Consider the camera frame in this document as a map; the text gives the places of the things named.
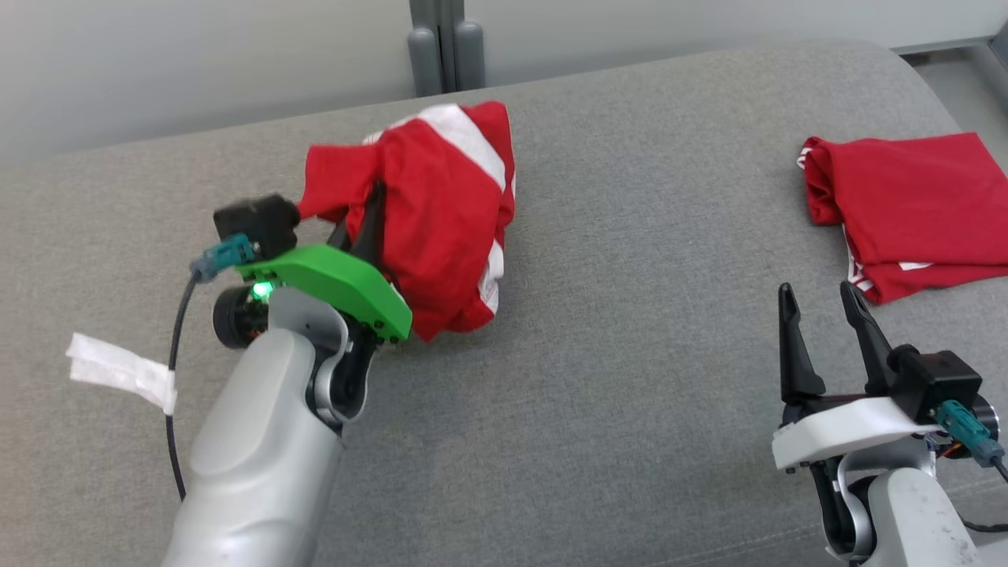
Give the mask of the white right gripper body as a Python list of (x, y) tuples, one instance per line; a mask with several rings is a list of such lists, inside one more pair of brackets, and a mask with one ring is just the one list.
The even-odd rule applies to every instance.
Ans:
[(892, 398), (862, 398), (778, 428), (772, 456), (777, 469), (785, 470), (941, 428), (918, 424)]

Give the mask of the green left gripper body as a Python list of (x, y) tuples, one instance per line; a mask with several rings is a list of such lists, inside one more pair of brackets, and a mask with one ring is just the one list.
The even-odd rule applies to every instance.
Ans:
[(395, 287), (370, 263), (327, 244), (298, 246), (236, 270), (245, 280), (296, 288), (369, 326), (386, 341), (410, 337), (413, 312)]

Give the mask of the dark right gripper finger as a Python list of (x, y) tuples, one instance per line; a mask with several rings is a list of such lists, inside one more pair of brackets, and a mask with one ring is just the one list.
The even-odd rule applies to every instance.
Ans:
[(781, 401), (802, 405), (825, 394), (825, 382), (810, 360), (800, 330), (802, 313), (791, 284), (778, 288), (779, 384)]
[(859, 287), (850, 281), (839, 285), (847, 323), (857, 334), (867, 381), (868, 396), (889, 396), (895, 373), (888, 364), (892, 347), (870, 313)]

